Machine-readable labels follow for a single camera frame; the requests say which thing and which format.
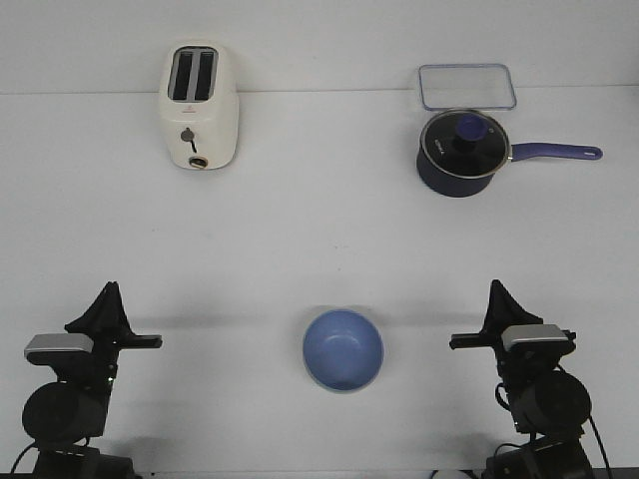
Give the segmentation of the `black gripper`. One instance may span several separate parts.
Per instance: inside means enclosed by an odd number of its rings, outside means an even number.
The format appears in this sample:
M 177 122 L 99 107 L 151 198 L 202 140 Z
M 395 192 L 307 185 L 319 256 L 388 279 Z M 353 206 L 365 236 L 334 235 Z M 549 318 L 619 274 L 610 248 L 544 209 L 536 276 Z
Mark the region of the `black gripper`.
M 114 327 L 118 333 L 108 331 Z M 163 344 L 160 334 L 133 332 L 116 281 L 108 281 L 89 308 L 64 329 L 96 335 L 92 350 L 80 360 L 75 375 L 81 387 L 98 399 L 110 398 L 123 349 L 156 349 Z
M 569 340 L 515 346 L 505 351 L 502 332 L 514 325 L 539 325 L 543 319 L 525 310 L 499 279 L 490 284 L 488 306 L 477 333 L 454 334 L 451 349 L 489 347 L 496 360 L 499 399 L 521 434 L 577 432 L 577 378 L 560 367 L 562 357 L 576 349 L 576 333 L 562 329 Z

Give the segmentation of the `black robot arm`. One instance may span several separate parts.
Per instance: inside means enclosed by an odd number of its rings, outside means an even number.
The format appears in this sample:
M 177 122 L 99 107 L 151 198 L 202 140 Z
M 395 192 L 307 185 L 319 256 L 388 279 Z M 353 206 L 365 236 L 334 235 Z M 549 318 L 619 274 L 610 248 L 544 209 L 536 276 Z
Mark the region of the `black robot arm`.
M 529 437 L 502 444 L 486 459 L 483 478 L 593 478 L 581 445 L 583 425 L 592 423 L 592 401 L 584 384 L 560 365 L 576 349 L 576 333 L 526 311 L 503 283 L 491 282 L 483 325 L 454 334 L 451 349 L 488 347 L 500 382 L 495 400 Z
M 131 329 L 115 281 L 59 333 L 36 334 L 25 359 L 48 366 L 56 380 L 36 389 L 21 416 L 38 451 L 34 478 L 137 478 L 129 457 L 103 454 L 90 441 L 104 434 L 118 359 L 124 349 L 157 349 L 160 335 Z

